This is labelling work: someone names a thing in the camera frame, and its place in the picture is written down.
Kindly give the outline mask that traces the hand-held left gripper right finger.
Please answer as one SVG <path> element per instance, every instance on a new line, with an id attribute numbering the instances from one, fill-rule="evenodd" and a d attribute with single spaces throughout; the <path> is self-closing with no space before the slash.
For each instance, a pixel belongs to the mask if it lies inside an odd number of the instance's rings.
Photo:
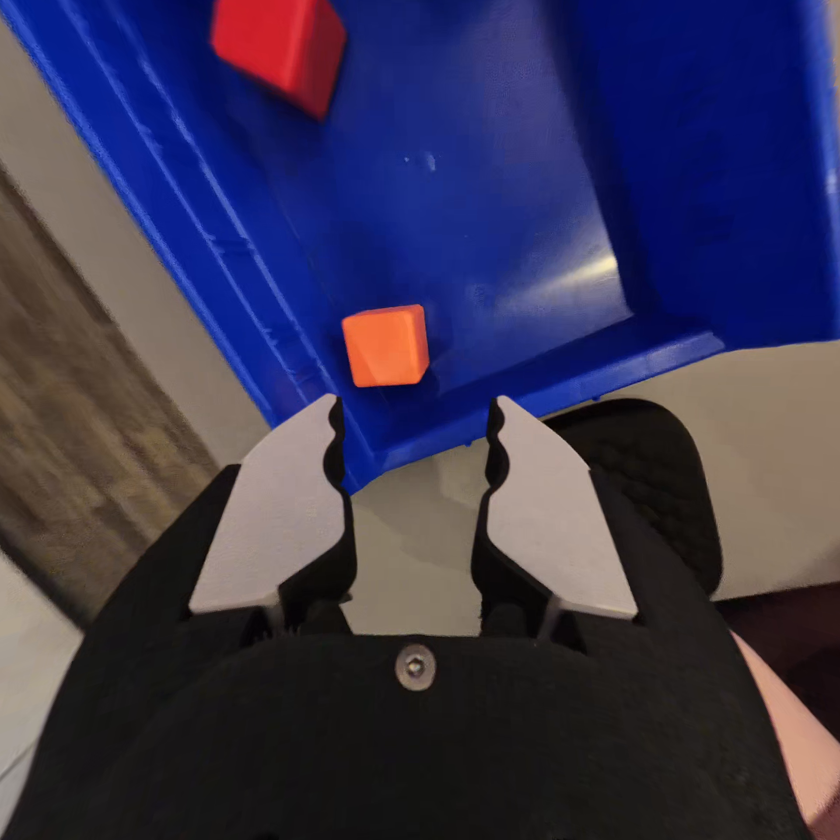
<path id="1" fill-rule="evenodd" d="M 590 467 L 510 397 L 490 404 L 473 542 L 480 630 L 552 636 L 562 615 L 633 620 L 637 604 Z"/>

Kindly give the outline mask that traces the red magnetic cube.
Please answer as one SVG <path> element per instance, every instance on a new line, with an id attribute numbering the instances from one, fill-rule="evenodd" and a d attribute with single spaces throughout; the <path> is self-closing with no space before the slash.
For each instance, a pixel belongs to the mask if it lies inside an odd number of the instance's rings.
<path id="1" fill-rule="evenodd" d="M 325 120 L 348 41 L 329 1 L 216 1 L 210 41 L 219 59 Z"/>

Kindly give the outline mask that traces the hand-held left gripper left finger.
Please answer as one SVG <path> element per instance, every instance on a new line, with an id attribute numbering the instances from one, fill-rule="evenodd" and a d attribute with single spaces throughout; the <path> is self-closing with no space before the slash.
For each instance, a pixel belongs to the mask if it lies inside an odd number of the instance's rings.
<path id="1" fill-rule="evenodd" d="M 192 614 L 257 607 L 292 629 L 315 604 L 346 600 L 358 561 L 343 441 L 342 401 L 327 394 L 251 449 L 194 586 Z"/>

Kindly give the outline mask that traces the black textured mat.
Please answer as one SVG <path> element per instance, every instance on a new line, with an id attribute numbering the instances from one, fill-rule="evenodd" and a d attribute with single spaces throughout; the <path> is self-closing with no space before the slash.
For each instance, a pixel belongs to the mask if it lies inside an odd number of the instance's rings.
<path id="1" fill-rule="evenodd" d="M 714 595 L 722 576 L 718 524 L 699 451 L 678 417 L 656 403 L 621 398 L 543 423 L 608 476 Z"/>

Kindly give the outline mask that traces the orange magnetic cube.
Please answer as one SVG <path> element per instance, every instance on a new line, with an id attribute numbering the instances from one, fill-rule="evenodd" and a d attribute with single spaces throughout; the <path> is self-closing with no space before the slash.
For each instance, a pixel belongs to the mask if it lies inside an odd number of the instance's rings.
<path id="1" fill-rule="evenodd" d="M 415 385 L 429 366 L 424 308 L 406 305 L 355 313 L 342 320 L 353 384 Z"/>

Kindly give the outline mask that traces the blue plastic bin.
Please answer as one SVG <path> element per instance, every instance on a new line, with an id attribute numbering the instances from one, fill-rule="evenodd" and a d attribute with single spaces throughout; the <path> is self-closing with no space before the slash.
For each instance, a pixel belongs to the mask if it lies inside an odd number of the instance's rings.
<path id="1" fill-rule="evenodd" d="M 838 338 L 828 2 L 334 2 L 316 122 L 212 2 L 2 15 L 260 412 L 343 399 L 344 485 L 712 355 Z M 420 305 L 415 385 L 342 320 Z"/>

